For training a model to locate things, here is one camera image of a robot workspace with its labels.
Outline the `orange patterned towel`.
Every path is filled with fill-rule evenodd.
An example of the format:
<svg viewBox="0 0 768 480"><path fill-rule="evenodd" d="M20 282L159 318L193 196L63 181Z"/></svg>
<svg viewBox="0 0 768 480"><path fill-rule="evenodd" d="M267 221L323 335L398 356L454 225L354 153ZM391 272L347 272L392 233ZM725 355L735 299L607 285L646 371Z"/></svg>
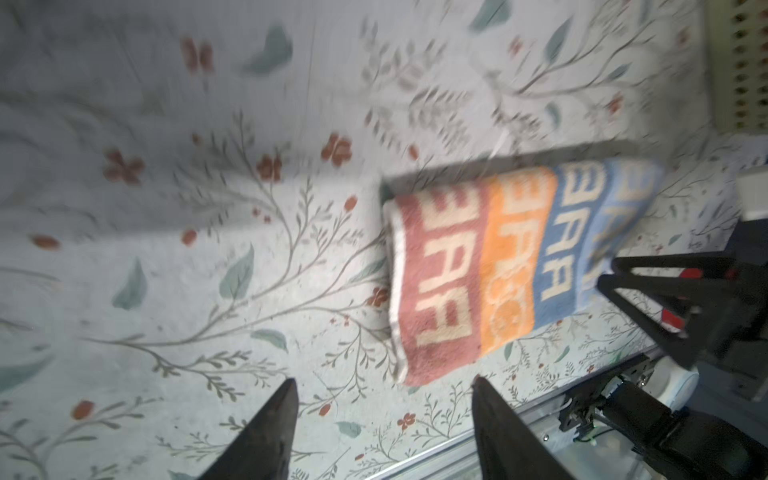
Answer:
<svg viewBox="0 0 768 480"><path fill-rule="evenodd" d="M663 176L648 159L585 160L387 201L396 380L426 385L585 309Z"/></svg>

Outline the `green plastic towel basket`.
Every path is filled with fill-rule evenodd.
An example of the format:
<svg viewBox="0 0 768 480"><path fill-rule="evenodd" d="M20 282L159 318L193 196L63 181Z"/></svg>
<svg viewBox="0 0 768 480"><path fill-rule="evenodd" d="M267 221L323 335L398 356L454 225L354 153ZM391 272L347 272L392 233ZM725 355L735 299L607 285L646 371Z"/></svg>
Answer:
<svg viewBox="0 0 768 480"><path fill-rule="evenodd" d="M767 133L767 0L704 3L716 127Z"/></svg>

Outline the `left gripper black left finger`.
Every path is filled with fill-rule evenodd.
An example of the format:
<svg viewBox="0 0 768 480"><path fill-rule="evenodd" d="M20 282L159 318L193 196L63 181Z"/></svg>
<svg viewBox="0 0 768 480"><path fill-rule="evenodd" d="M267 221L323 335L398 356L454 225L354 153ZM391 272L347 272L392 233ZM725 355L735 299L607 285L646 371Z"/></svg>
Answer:
<svg viewBox="0 0 768 480"><path fill-rule="evenodd" d="M289 378L200 479L287 479L298 410L297 384Z"/></svg>

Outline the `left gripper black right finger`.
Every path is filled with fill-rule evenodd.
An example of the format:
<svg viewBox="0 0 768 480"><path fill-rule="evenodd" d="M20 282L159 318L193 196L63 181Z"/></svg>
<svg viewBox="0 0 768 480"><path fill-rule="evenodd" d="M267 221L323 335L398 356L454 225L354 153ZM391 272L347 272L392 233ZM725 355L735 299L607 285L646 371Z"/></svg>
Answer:
<svg viewBox="0 0 768 480"><path fill-rule="evenodd" d="M483 479L573 479L481 376L472 382L472 418Z"/></svg>

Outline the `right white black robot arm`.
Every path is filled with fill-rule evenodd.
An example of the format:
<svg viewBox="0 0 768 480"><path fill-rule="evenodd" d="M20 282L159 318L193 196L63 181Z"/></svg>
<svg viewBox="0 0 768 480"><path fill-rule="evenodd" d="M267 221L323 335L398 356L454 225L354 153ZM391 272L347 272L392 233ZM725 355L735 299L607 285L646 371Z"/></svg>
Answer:
<svg viewBox="0 0 768 480"><path fill-rule="evenodd" d="M723 252L621 257L598 291L678 366L708 364L738 397L767 395L767 222L740 221ZM668 479L764 479L767 448L713 414L673 410L637 385L648 356L571 389L560 429L598 420Z"/></svg>

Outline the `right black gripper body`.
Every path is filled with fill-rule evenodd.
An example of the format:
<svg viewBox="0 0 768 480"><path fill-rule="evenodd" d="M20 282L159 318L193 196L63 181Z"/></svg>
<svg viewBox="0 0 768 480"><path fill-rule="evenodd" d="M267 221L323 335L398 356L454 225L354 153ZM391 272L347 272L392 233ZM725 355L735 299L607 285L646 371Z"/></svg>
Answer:
<svg viewBox="0 0 768 480"><path fill-rule="evenodd" d="M735 287L702 361L730 375L730 390L744 399L767 397L767 221L740 221L726 252L735 260Z"/></svg>

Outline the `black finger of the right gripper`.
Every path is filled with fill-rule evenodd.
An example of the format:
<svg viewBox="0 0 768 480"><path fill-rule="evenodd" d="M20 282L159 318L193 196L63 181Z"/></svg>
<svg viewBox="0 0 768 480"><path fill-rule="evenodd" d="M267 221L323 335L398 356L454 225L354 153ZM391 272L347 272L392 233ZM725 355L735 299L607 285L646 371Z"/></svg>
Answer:
<svg viewBox="0 0 768 480"><path fill-rule="evenodd" d="M598 291L628 316L679 366L720 358L741 336L741 284L737 261L721 253L619 257ZM670 331L627 299L637 292L680 318Z"/></svg>

